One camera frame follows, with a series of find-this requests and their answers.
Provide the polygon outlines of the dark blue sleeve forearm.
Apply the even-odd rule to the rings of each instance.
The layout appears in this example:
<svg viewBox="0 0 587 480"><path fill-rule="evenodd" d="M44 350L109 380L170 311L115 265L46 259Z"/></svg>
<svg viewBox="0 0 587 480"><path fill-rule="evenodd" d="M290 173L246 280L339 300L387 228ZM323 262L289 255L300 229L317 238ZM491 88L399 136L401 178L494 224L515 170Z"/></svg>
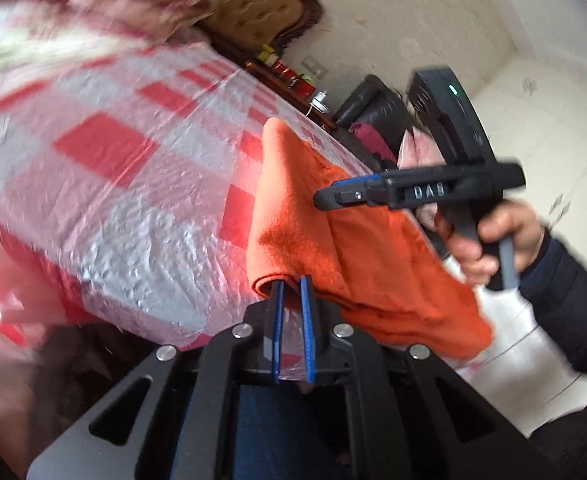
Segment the dark blue sleeve forearm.
<svg viewBox="0 0 587 480"><path fill-rule="evenodd" d="M587 270L550 232L522 272L519 292L572 368L587 374Z"/></svg>

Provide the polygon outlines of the person's right hand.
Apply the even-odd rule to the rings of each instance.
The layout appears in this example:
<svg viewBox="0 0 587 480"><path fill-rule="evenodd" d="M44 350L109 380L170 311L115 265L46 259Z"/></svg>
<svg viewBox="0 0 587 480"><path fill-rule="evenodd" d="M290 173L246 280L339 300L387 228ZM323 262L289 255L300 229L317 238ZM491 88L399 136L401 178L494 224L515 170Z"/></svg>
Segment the person's right hand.
<svg viewBox="0 0 587 480"><path fill-rule="evenodd" d="M464 237L453 224L438 212L437 206L418 209L418 221L435 232L447 251L458 262L465 281L471 286L484 286L499 272L499 259L484 252L483 244L513 241L514 267L525 274L543 257L551 242L551 233L525 202L504 200L483 217L477 225L477 240Z"/></svg>

